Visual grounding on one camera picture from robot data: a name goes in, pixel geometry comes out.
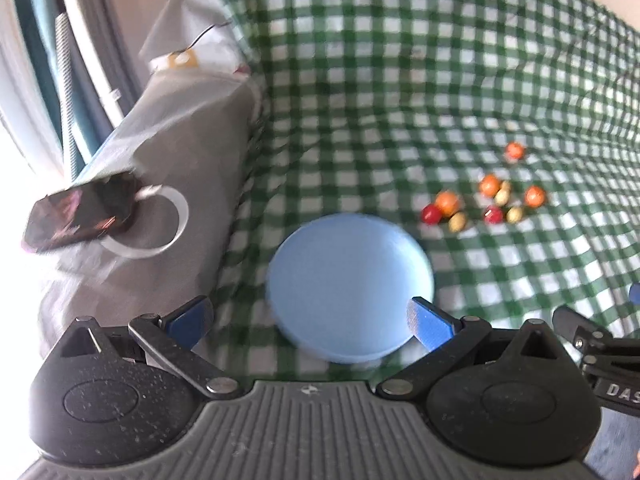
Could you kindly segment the black smartphone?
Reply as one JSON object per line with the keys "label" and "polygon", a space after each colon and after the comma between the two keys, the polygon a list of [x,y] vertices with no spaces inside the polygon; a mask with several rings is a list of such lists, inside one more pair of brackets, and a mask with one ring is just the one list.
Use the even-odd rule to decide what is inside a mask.
{"label": "black smartphone", "polygon": [[124,232],[141,189],[132,171],[122,171],[44,196],[32,206],[23,246],[39,254]]}

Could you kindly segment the light blue plate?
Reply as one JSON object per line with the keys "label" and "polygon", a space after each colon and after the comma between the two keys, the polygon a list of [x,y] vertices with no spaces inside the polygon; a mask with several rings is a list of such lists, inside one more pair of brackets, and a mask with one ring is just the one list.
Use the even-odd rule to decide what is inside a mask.
{"label": "light blue plate", "polygon": [[366,214],[330,214],[292,233],[270,260],[265,300],[292,344],[359,364],[412,337],[407,307],[435,296],[431,261],[400,226]]}

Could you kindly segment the teal curtain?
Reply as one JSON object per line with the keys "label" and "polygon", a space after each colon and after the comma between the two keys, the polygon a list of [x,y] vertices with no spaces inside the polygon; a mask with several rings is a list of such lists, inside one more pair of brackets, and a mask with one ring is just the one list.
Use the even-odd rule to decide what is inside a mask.
{"label": "teal curtain", "polygon": [[70,137],[76,156],[73,175],[78,176],[112,131],[103,105],[90,79],[72,32],[67,33],[70,62],[70,94],[58,86],[58,51],[55,20],[64,10],[63,0],[12,0],[36,88],[54,132],[55,151],[64,153],[61,105],[70,111]]}

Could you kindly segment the beige small round fruit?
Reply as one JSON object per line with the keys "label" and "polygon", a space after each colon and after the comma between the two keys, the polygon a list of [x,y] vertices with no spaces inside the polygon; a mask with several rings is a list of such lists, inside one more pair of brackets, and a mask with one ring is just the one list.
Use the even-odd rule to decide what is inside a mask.
{"label": "beige small round fruit", "polygon": [[453,214],[448,220],[448,229],[451,233],[460,233],[466,228],[468,217],[463,211]]}

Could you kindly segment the large orange fruit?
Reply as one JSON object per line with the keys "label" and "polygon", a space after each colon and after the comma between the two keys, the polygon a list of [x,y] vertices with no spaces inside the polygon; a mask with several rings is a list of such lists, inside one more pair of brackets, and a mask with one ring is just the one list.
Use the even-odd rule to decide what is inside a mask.
{"label": "large orange fruit", "polygon": [[457,193],[445,190],[437,194],[434,205],[444,218],[450,218],[460,210],[460,198]]}

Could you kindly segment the orange small fruit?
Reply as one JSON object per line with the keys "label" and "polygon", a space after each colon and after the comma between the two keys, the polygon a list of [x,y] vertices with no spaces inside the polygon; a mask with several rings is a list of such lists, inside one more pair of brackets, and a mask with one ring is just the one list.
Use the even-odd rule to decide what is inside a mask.
{"label": "orange small fruit", "polygon": [[486,174],[478,185],[480,194],[488,198],[494,198],[500,191],[500,188],[501,181],[494,174]]}

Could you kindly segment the red cherry tomato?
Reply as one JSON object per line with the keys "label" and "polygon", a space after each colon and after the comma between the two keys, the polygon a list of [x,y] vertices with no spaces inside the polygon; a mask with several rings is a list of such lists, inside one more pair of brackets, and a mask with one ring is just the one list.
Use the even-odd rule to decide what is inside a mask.
{"label": "red cherry tomato", "polygon": [[437,226],[442,221],[442,212],[435,204],[428,204],[421,211],[421,221],[428,226]]}

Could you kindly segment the red fruit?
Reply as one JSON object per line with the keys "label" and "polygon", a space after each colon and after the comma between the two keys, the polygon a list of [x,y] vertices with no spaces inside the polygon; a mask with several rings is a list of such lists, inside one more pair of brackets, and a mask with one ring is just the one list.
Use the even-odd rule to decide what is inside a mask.
{"label": "red fruit", "polygon": [[500,224],[504,221],[503,209],[497,205],[490,205],[484,210],[483,219],[488,224]]}

